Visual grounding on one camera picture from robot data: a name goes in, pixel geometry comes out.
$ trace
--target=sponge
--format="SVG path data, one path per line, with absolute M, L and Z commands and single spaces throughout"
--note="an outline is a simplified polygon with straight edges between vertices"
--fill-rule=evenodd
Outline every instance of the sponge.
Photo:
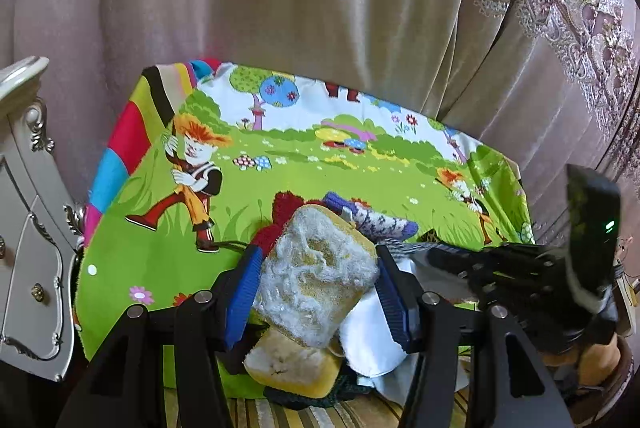
M 316 204 L 298 208 L 262 262 L 254 309 L 305 347 L 324 348 L 378 277 L 375 246 Z
M 244 368 L 258 383 L 313 398 L 331 391 L 340 365 L 340 358 L 325 348 L 302 347 L 273 327 L 244 359 Z

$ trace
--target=orange hair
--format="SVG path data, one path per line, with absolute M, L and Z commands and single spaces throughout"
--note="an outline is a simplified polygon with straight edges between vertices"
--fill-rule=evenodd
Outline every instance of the orange hair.
M 465 179 L 462 173 L 454 172 L 453 170 L 449 170 L 449 168 L 438 168 L 436 172 L 438 173 L 438 180 L 447 188 L 455 181 L 463 181 Z
M 191 114 L 178 114 L 174 117 L 175 131 L 188 135 L 193 140 L 212 146 L 231 146 L 233 140 L 228 135 L 216 134 L 206 124 Z

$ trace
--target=colorful bedsheet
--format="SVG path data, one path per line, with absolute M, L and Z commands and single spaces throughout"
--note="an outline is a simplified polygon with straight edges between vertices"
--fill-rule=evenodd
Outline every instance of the colorful bedsheet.
M 145 69 L 104 153 L 86 216 L 76 319 L 88 358 L 133 302 L 178 305 L 209 288 L 278 191 L 328 191 L 481 249 L 531 241 L 504 156 L 396 104 L 338 85 L 198 60 Z M 175 385 L 165 353 L 165 383 Z M 261 397 L 221 367 L 228 397 Z

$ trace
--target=curtain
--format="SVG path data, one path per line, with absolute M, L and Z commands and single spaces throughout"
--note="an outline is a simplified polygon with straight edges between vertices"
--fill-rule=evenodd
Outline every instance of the curtain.
M 0 60 L 52 61 L 41 95 L 79 200 L 144 66 L 213 56 L 333 81 L 516 161 L 534 234 L 566 240 L 564 164 L 623 191 L 640 226 L 633 0 L 0 0 Z M 640 253 L 626 259 L 640 273 Z

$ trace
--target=white dresser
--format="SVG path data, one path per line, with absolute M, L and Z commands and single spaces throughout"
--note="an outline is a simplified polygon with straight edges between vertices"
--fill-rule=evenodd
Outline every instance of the white dresser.
M 0 70 L 0 360 L 61 381 L 74 344 L 82 208 L 56 169 L 36 95 L 48 63 L 31 56 Z

